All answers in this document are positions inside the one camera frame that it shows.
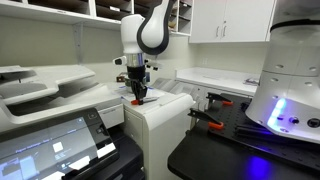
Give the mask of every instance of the button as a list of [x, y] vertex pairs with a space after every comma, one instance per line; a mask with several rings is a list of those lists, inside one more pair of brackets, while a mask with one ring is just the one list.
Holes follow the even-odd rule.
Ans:
[[100, 133], [103, 132], [103, 129], [102, 129], [102, 128], [98, 128], [98, 129], [96, 129], [96, 132], [97, 132], [98, 134], [100, 134]]
[[88, 117], [89, 117], [89, 119], [94, 119], [97, 117], [97, 113], [89, 113]]

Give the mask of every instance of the touchscreen display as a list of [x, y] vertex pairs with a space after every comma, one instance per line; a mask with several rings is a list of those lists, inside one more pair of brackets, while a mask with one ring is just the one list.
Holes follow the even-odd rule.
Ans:
[[79, 117], [0, 143], [0, 179], [60, 179], [96, 157], [96, 144]]

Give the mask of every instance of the cabinet handle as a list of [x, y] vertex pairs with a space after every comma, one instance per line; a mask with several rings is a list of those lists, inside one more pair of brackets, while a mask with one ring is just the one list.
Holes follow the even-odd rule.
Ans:
[[226, 36], [226, 28], [227, 28], [227, 26], [224, 26], [224, 27], [223, 27], [223, 37]]
[[220, 28], [220, 26], [218, 26], [216, 29], [216, 37], [218, 37], [219, 28]]

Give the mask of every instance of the cabinet door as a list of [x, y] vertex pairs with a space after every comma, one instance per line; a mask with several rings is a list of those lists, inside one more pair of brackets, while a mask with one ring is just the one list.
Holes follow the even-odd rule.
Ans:
[[219, 42], [226, 0], [194, 0], [190, 43]]
[[227, 0], [222, 42], [265, 41], [274, 0]]

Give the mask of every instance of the white countertop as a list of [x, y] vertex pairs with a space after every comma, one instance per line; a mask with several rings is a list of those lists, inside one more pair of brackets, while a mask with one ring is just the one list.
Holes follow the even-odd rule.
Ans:
[[248, 78], [259, 79], [259, 74], [242, 73], [209, 68], [176, 70], [176, 80], [223, 91], [253, 96], [257, 86], [244, 84]]

